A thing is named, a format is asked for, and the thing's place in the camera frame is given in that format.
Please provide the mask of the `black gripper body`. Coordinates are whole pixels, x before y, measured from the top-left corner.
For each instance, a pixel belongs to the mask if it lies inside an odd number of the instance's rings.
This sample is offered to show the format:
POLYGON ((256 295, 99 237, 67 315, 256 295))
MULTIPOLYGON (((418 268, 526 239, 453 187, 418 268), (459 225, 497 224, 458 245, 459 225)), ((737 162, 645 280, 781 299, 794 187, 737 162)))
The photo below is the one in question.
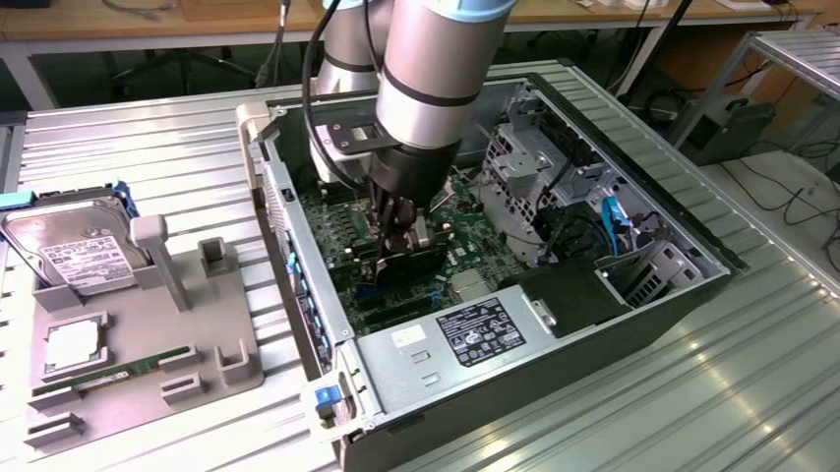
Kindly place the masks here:
POLYGON ((427 208, 443 187, 459 146, 457 141, 434 149, 398 145, 375 150, 368 181, 376 204, 402 198, 414 207, 427 208))

